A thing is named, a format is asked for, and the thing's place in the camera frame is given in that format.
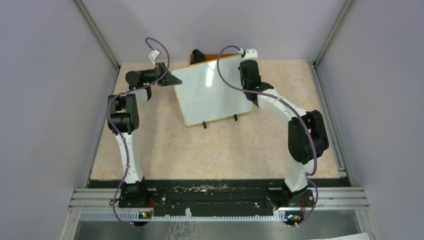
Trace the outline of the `white whiteboard with yellow frame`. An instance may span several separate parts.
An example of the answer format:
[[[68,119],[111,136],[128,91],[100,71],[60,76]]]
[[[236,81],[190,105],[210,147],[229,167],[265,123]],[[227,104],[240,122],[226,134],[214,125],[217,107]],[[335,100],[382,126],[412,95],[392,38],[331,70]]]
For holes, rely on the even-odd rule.
[[[174,86],[184,124],[202,125],[253,109],[243,92],[227,86],[221,79],[217,61],[197,63],[171,72],[182,81]]]

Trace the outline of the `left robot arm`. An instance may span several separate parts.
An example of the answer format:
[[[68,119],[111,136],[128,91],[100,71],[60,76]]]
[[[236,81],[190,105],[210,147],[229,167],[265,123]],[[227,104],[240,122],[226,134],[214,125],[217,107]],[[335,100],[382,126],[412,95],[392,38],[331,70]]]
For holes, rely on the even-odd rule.
[[[151,86],[180,85],[182,81],[169,72],[169,65],[155,63],[146,70],[132,70],[125,74],[128,90],[107,98],[107,125],[114,134],[122,161],[123,177],[118,187],[121,198],[130,198],[138,207],[149,203],[150,193],[144,185],[144,173],[140,166],[137,133],[140,126],[138,103],[151,99]]]

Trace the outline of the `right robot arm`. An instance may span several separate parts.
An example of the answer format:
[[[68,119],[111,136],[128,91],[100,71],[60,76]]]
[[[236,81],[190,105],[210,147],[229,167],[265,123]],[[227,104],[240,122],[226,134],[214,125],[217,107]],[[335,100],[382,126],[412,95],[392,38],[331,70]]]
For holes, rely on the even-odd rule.
[[[262,81],[255,60],[243,60],[238,69],[246,98],[287,125],[287,147],[293,163],[284,179],[281,199],[287,206],[295,206],[307,190],[309,177],[317,172],[318,158],[329,148],[323,115],[316,109],[297,107]]]

